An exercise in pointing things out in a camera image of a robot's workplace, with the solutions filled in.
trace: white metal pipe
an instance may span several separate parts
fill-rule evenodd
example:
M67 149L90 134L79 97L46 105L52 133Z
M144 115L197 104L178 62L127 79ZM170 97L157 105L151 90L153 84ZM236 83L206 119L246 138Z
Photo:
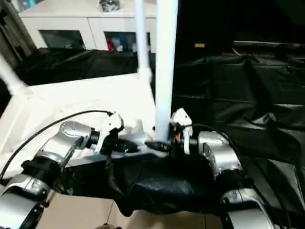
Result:
M19 94L24 92L27 88L26 84L21 81L9 64L5 61L3 56L0 54L0 78L6 84L8 91L11 95Z
M137 25L137 49L138 49L138 74L150 84L152 80L152 71L149 66L147 33L145 26L145 8L144 0L135 0L136 25Z
M168 140L178 0L157 0L156 140Z

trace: white cabinet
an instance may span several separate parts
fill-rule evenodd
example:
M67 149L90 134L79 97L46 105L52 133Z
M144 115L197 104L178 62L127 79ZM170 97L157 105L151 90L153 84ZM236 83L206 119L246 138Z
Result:
M156 0L144 1L148 44L156 52ZM121 9L107 13L97 0L44 0L19 16L37 48L108 50L109 36L121 39L124 51L135 44L134 0L121 0Z

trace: white frame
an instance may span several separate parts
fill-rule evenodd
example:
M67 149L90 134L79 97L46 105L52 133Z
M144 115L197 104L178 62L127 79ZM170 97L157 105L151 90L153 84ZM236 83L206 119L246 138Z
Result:
M21 18L37 48L47 48L39 30L80 31L85 48L96 49L87 18Z
M96 49L107 50L106 32L136 32L135 18L88 18L91 31L96 43ZM151 52L157 50L157 20L156 18L146 18L146 31L150 34Z

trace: glass cabinet door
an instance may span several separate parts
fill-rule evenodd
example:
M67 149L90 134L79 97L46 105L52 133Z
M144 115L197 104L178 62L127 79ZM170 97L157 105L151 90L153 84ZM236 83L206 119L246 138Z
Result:
M137 52L135 32L104 32L108 51L113 52ZM150 34L147 33L147 49L151 49Z
M39 30L48 48L85 49L80 31Z

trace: white tabletop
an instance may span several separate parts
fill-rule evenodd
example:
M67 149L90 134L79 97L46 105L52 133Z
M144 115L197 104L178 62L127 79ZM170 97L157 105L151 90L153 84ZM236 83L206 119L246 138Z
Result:
M146 18L156 18L156 0L145 1ZM134 0L120 0L117 11L103 12L98 0L44 0L21 13L20 17L135 17Z

